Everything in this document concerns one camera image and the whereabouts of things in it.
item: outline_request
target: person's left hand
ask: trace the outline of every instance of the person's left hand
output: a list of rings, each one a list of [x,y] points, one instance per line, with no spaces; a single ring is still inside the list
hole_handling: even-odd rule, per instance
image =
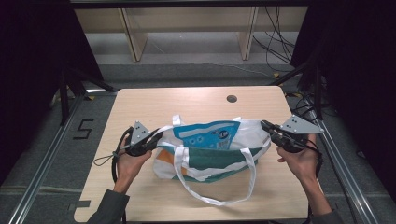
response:
[[[122,147],[125,146],[125,140],[126,137],[121,144]],[[152,152],[149,150],[142,156],[133,157],[125,153],[125,150],[121,150],[117,162],[118,179],[113,190],[125,194],[134,178],[139,174],[142,165],[151,157],[151,154]]]

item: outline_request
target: bag strap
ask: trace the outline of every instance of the bag strap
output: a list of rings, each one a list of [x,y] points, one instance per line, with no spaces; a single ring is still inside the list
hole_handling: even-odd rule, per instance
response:
[[[190,187],[186,183],[186,180],[184,179],[183,174],[181,173],[181,164],[183,162],[183,157],[184,157],[186,150],[187,150],[186,147],[176,147],[174,165],[175,165],[175,171],[177,173],[178,178],[180,179],[180,182],[183,184],[184,188],[193,197],[195,197],[196,199],[199,199],[203,202],[214,204],[217,206],[223,206],[223,205],[230,204],[230,203],[240,203],[240,202],[245,201],[250,198],[251,193],[253,192],[254,183],[256,181],[256,166],[254,164],[253,156],[251,155],[251,152],[247,147],[240,149],[240,152],[242,153],[242,155],[244,155],[246,163],[247,163],[247,167],[250,170],[249,189],[248,189],[247,197],[245,197],[244,199],[241,199],[241,200],[236,200],[236,201],[218,201],[216,199],[201,196],[197,192],[190,189]]]

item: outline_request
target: dark sleeve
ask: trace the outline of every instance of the dark sleeve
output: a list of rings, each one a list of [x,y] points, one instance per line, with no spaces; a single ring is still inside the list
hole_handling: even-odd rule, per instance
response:
[[[128,201],[129,196],[108,189],[99,204],[98,210],[90,217],[87,223],[120,224]]]
[[[313,224],[333,224],[339,223],[343,224],[344,221],[341,219],[340,214],[336,210],[330,212],[329,214],[311,217]]]

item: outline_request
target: round hole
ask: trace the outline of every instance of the round hole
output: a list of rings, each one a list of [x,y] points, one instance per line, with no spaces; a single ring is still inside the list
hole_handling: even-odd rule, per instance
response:
[[[230,103],[235,103],[237,100],[238,100],[238,98],[236,98],[236,96],[234,96],[234,95],[227,96],[227,101]]]

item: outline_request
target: human hand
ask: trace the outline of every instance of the human hand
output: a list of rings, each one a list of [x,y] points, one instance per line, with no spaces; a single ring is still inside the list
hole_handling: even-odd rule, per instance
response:
[[[308,135],[308,140],[315,144],[316,135],[311,133]],[[315,147],[314,144],[308,141],[308,145]],[[282,147],[277,147],[277,154],[281,156],[277,161],[286,162],[290,170],[301,181],[316,181],[316,168],[318,163],[318,153],[311,149],[304,149],[298,153],[289,153]]]
[[[125,146],[125,140],[126,137],[123,139],[121,147]],[[151,157],[151,154],[152,152],[149,150],[144,155],[133,157],[128,155],[125,150],[121,150],[117,162],[118,179],[113,190],[125,194],[134,178],[139,174],[145,161]]]
[[[316,136],[311,133],[308,135],[308,140],[315,144]],[[309,141],[307,144],[311,147],[315,147],[314,144]],[[318,153],[309,148],[298,153],[289,153],[281,147],[277,147],[276,150],[277,154],[282,157],[277,161],[286,162],[290,170],[300,180],[308,202],[311,205],[312,214],[314,216],[329,214],[332,209],[317,181],[316,170]]]

